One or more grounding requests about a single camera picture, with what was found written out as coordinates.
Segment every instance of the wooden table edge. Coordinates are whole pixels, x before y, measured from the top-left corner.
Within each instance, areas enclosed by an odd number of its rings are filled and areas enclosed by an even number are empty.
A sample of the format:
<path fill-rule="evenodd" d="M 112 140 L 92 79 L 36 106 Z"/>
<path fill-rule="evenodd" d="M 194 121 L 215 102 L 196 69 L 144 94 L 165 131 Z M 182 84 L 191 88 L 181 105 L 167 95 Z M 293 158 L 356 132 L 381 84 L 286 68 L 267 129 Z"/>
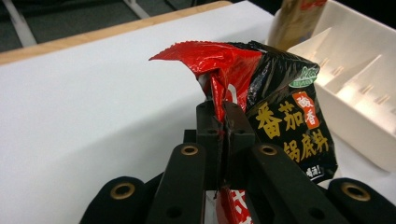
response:
<path fill-rule="evenodd" d="M 38 44 L 32 47 L 23 49 L 14 49 L 0 53 L 0 64 L 13 63 L 19 60 L 32 58 L 38 55 L 50 53 L 60 49 L 67 49 L 77 45 L 89 43 L 95 40 L 104 39 L 114 35 L 120 35 L 141 28 L 145 28 L 151 25 L 163 23 L 166 21 L 173 21 L 180 18 L 195 15 L 201 12 L 213 10 L 219 7 L 226 7 L 231 5 L 229 1 L 217 1 L 198 7 L 189 7 L 181 9 L 179 11 L 165 13 L 159 16 L 150 17 L 139 21 L 131 21 L 108 28 L 100 29 L 97 31 L 91 31 L 81 35 L 73 35 L 62 39 L 53 40 L 50 42 Z"/>

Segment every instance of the table surface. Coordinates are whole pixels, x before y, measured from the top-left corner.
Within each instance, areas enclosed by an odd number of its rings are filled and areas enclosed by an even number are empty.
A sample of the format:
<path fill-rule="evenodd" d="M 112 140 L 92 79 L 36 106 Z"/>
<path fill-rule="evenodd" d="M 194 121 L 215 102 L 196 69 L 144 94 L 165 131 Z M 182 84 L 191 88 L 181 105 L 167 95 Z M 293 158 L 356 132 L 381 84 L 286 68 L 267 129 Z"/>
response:
<path fill-rule="evenodd" d="M 190 7 L 155 17 L 150 17 L 139 21 L 131 21 L 124 24 L 108 27 L 97 31 L 88 32 L 81 35 L 73 35 L 24 49 L 14 49 L 14 50 L 6 51 L 0 53 L 0 64 L 12 63 L 23 59 L 28 59 L 37 55 L 50 53 L 56 50 L 67 49 L 70 47 L 85 44 L 95 40 L 104 39 L 114 35 L 120 35 L 141 28 L 149 27 L 166 21 L 173 21 L 194 14 L 198 14 L 201 12 L 205 12 L 208 10 L 216 9 L 219 7 L 225 7 L 231 4 L 232 3 L 228 1 L 217 1 L 213 3 L 201 5 L 198 7 Z"/>
<path fill-rule="evenodd" d="M 183 63 L 149 58 L 191 40 L 263 42 L 273 20 L 249 1 L 193 11 L 16 50 L 0 66 L 0 223 L 78 223 L 109 180 L 163 172 L 205 96 Z"/>

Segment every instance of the hot pot seasoning package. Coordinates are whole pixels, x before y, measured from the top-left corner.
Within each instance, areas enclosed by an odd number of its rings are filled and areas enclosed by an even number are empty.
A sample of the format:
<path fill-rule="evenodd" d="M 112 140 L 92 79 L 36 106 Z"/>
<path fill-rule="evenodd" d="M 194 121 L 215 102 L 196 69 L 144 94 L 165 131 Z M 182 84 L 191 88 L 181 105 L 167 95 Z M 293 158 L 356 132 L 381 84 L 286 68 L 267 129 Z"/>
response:
<path fill-rule="evenodd" d="M 220 122 L 223 101 L 239 104 L 261 142 L 283 147 L 315 183 L 333 177 L 337 162 L 315 91 L 316 63 L 255 41 L 183 42 L 151 58 L 160 59 L 190 68 Z M 242 189 L 221 188 L 217 211 L 219 223 L 252 223 Z"/>

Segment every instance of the brown object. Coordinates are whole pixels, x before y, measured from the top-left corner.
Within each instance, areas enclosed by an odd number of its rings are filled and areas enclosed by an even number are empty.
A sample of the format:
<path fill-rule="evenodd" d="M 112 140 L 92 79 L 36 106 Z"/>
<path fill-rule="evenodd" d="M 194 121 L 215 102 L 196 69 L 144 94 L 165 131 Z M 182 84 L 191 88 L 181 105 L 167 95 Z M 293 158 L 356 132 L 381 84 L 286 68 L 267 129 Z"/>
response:
<path fill-rule="evenodd" d="M 287 50 L 310 38 L 326 0 L 284 0 L 268 45 Z"/>

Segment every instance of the red label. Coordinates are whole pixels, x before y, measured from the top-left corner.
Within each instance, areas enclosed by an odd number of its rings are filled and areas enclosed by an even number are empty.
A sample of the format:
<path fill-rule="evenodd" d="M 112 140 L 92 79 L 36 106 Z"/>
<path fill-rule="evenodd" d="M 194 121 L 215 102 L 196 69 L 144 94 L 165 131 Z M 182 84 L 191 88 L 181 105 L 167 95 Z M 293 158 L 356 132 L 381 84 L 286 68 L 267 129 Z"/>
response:
<path fill-rule="evenodd" d="M 303 0 L 300 5 L 301 10 L 307 10 L 311 7 L 321 7 L 326 3 L 326 0 Z"/>
<path fill-rule="evenodd" d="M 219 223 L 253 224 L 246 204 L 245 191 L 222 188 L 217 198 L 217 216 Z"/>
<path fill-rule="evenodd" d="M 305 91 L 294 93 L 293 99 L 296 104 L 304 111 L 305 123 L 308 128 L 317 128 L 319 126 L 319 120 L 315 111 L 314 101 L 306 94 Z"/>

